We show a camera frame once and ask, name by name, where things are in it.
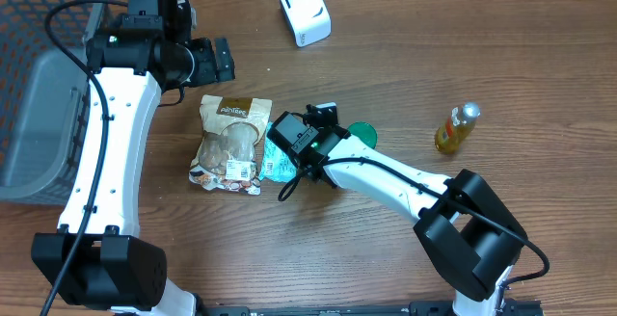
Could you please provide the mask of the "brown white snack bag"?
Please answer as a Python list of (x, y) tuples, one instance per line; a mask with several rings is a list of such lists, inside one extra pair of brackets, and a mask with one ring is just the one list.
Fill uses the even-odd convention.
[(258, 196), (255, 147), (265, 134), (270, 99), (204, 95), (202, 140), (188, 173), (206, 191), (224, 190)]

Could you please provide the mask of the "mint green tissue pack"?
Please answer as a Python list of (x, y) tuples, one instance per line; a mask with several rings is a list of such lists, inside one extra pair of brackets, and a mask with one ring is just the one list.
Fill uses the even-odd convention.
[(296, 175), (297, 168), (267, 135), (264, 135), (264, 137), (264, 153), (258, 179), (260, 181), (270, 179), (280, 183), (289, 182)]

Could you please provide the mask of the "green white can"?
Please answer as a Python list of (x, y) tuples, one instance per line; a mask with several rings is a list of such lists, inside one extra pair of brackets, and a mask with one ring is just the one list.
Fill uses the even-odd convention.
[(378, 133), (376, 129), (365, 121), (356, 121), (348, 126), (347, 130), (358, 137), (365, 145), (375, 148), (378, 143)]

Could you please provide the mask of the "yellow drink bottle grey cap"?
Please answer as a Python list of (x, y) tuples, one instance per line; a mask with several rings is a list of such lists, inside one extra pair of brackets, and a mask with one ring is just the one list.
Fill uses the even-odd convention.
[(436, 149), (444, 154), (455, 153), (474, 129), (480, 115), (480, 108), (475, 102), (467, 102), (454, 107), (447, 120), (435, 133)]

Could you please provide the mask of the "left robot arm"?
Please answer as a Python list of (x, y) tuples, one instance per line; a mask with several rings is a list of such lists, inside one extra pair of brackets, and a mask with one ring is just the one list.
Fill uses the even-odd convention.
[(166, 253), (143, 241), (139, 184), (161, 97), (235, 76), (225, 39), (195, 39), (189, 0), (126, 0), (124, 13), (76, 60), (90, 88), (78, 172), (52, 233), (31, 257), (51, 298), (117, 315), (202, 315), (201, 298), (168, 276)]

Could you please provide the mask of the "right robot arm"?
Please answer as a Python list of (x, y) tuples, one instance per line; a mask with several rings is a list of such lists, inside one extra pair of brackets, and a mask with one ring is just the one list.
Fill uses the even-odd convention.
[(497, 315), (527, 235), (477, 173), (421, 171), (365, 144), (321, 110), (283, 113), (267, 133), (300, 176), (373, 198), (407, 219), (439, 275), (456, 291), (456, 315)]

